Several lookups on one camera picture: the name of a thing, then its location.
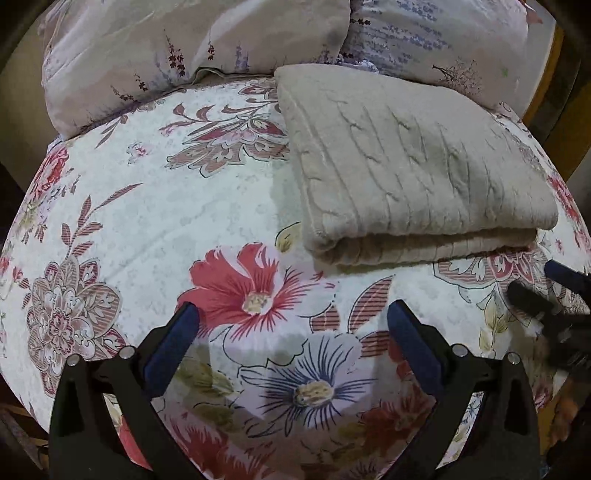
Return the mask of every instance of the pillowcase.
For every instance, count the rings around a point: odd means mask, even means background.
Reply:
[[[494,108],[513,101],[527,34],[521,0],[352,0],[342,54]]]
[[[190,83],[200,67],[332,63],[349,14],[349,0],[61,0],[40,28],[47,111],[70,138]]]

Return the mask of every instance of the flower center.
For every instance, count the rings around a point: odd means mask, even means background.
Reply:
[[[249,293],[242,304],[242,310],[247,313],[261,313],[270,298],[266,293],[256,291]]]
[[[295,389],[294,401],[300,407],[319,407],[332,400],[335,389],[326,380],[317,380]]]

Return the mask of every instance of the blanket fold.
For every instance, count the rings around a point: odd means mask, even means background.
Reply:
[[[335,264],[524,247],[558,211],[542,167],[467,97],[338,66],[277,69],[304,246]]]

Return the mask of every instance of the bed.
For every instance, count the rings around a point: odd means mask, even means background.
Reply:
[[[2,375],[47,429],[69,355],[111,357],[191,301],[223,321],[200,332],[153,405],[209,478],[373,478],[434,403],[387,331],[384,308],[404,299],[449,344],[519,353],[542,407],[564,375],[545,365],[540,324],[505,290],[520,280],[584,311],[543,266],[590,272],[591,238],[527,128],[491,115],[543,170],[558,224],[524,251],[404,267],[325,265],[303,248],[272,77],[212,74],[56,143],[2,252]],[[459,455],[480,400],[444,463]],[[116,399],[107,402],[142,463]]]

